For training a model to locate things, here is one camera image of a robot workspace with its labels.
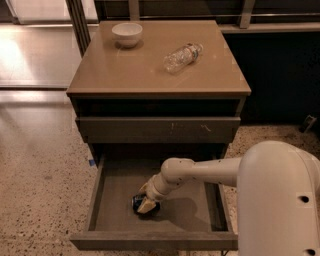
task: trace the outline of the bowl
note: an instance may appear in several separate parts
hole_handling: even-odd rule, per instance
[[[120,23],[112,28],[114,39],[125,48],[136,46],[142,36],[142,26],[137,23]]]

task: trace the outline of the black wall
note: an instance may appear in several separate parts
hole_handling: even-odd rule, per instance
[[[242,120],[320,117],[320,32],[224,36],[252,90]]]

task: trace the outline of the open drawer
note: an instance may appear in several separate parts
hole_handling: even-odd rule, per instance
[[[164,160],[151,151],[137,157],[105,150],[86,228],[71,236],[72,243],[79,250],[237,250],[221,186],[192,181],[173,191],[152,216],[133,212],[132,197]]]

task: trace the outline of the drawer front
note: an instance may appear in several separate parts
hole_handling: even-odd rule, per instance
[[[230,143],[239,117],[80,117],[87,143]]]

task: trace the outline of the floor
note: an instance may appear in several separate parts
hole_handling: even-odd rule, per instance
[[[0,60],[0,88],[67,88],[81,57],[70,25],[2,24]]]
[[[0,255],[213,256],[218,252],[80,252],[71,234],[84,229],[97,169],[81,140],[64,91],[1,91]],[[265,140],[291,143],[320,158],[319,138],[292,125],[241,126],[227,157]],[[226,187],[236,228],[236,189]],[[228,256],[238,255],[229,252]]]

